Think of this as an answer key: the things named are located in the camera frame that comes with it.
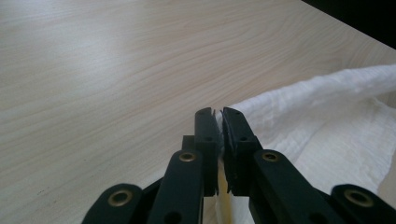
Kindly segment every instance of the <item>light wooden tabletop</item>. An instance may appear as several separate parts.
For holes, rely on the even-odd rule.
[[[79,223],[105,189],[160,178],[198,109],[388,63],[297,0],[1,1],[0,223]]]

